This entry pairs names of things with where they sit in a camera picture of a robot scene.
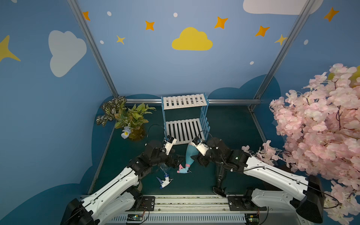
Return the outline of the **clear blue-white spray bottle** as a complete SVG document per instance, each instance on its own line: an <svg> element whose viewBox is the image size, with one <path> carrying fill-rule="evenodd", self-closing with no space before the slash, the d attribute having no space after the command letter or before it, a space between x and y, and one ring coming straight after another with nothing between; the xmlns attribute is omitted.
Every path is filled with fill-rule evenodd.
<svg viewBox="0 0 360 225"><path fill-rule="evenodd" d="M168 186L172 179L169 178L169 171L170 171L170 167L167 166L166 164L161 164L159 166L159 168L161 169L161 171L164 173L164 179L160 179L159 177L157 177L157 180L160 183L160 189L165 188L166 186Z"/></svg>

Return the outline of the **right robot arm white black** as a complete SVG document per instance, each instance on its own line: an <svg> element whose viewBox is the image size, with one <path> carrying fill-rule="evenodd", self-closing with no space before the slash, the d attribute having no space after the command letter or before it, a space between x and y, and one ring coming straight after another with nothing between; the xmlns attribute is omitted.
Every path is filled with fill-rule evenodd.
<svg viewBox="0 0 360 225"><path fill-rule="evenodd" d="M286 172L252 156L245 148L230 149L219 138L212 138L206 142L198 137L194 138L187 146L186 168L190 168L194 162L204 167L209 163L216 165L216 184L213 192L218 196L226 197L222 183L227 172L242 173L278 189L248 189L243 200L251 206L291 209L307 221L323 223L325 194L320 180L313 175L304 177Z"/></svg>

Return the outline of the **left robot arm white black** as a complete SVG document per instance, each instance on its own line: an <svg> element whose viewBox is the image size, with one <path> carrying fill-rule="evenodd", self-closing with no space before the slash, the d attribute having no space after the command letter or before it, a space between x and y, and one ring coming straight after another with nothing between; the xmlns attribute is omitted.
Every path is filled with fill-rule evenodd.
<svg viewBox="0 0 360 225"><path fill-rule="evenodd" d="M151 141L139 156L109 183L94 194L82 199L73 199L67 204L61 220L62 225L104 225L120 212L140 208L142 194L137 189L141 179L152 168L162 163L177 168L184 156L167 150L159 141Z"/></svg>

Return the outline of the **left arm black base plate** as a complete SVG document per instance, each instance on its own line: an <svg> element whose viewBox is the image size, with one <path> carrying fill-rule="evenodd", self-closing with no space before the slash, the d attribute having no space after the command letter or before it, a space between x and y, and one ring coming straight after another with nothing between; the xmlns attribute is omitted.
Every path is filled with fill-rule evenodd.
<svg viewBox="0 0 360 225"><path fill-rule="evenodd" d="M155 200L155 196L143 196L141 199L137 199L133 207L128 211L139 212L143 210L148 210L150 212L153 212L155 208Z"/></svg>

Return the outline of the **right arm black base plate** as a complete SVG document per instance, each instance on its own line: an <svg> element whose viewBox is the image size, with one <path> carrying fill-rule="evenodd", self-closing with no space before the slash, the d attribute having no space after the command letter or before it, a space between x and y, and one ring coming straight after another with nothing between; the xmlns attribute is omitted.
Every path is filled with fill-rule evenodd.
<svg viewBox="0 0 360 225"><path fill-rule="evenodd" d="M249 197L228 196L227 199L230 211L267 211L267 207L256 206Z"/></svg>

